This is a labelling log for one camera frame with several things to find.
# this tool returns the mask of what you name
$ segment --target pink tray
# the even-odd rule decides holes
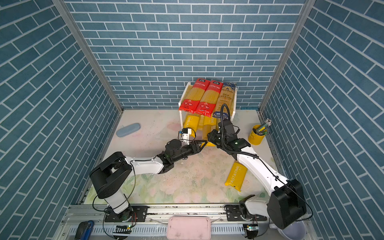
[[[169,240],[209,240],[211,221],[207,217],[171,217],[168,220]]]

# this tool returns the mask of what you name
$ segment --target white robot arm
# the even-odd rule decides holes
[[[301,184],[295,179],[289,181],[259,158],[245,139],[237,138],[238,132],[234,131],[230,120],[222,123],[221,132],[213,130],[208,134],[208,140],[247,167],[270,195],[268,204],[248,198],[245,201],[247,214],[269,216],[281,229],[303,216],[306,206]],[[125,179],[133,174],[165,173],[173,168],[174,162],[199,153],[206,144],[207,141],[193,140],[182,146],[182,142],[175,139],[166,144],[166,149],[161,154],[140,159],[125,157],[121,152],[116,152],[96,166],[91,171],[90,178],[98,197],[105,199],[116,214],[122,214],[130,206],[127,200],[129,197],[120,189]]]

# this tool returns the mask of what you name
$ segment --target blue brick wallpaper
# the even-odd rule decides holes
[[[319,239],[384,239],[383,13],[317,0],[264,111]]]
[[[305,0],[66,1],[124,108],[177,108],[188,81],[259,106]]]
[[[0,239],[53,237],[117,115],[51,0],[0,1]]]

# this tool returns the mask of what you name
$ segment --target table surface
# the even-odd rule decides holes
[[[113,135],[104,159],[112,153],[121,151],[130,157],[152,157],[165,149],[166,143],[177,137],[180,130],[178,110],[126,110],[123,112],[118,129],[132,123],[140,123],[141,129],[125,137]],[[239,138],[248,135],[260,120],[255,110],[236,110],[233,124],[241,130]],[[257,154],[276,169],[267,141],[252,145]],[[255,194],[268,201],[269,196],[261,183],[248,171],[241,192],[224,183],[231,170],[234,159],[221,149],[205,147],[202,152],[189,156],[186,160],[175,162],[174,168],[164,174],[141,174],[136,176],[136,186],[129,202],[132,204],[173,204],[173,203],[229,203],[238,202]],[[133,188],[133,177],[122,185],[129,195]],[[92,186],[84,204],[92,204],[96,196]],[[95,199],[95,204],[105,204]]]

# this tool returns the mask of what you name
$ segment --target mounting plate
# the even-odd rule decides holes
[[[145,222],[147,217],[148,206],[132,206],[133,212],[136,213],[136,222]],[[105,216],[105,222],[121,222],[118,217],[114,214],[109,214]]]
[[[228,204],[224,206],[225,211],[227,212],[227,221],[228,222],[238,222],[238,221],[249,221],[244,219],[241,216],[239,205]],[[267,217],[262,215],[255,215],[257,221],[266,221]]]

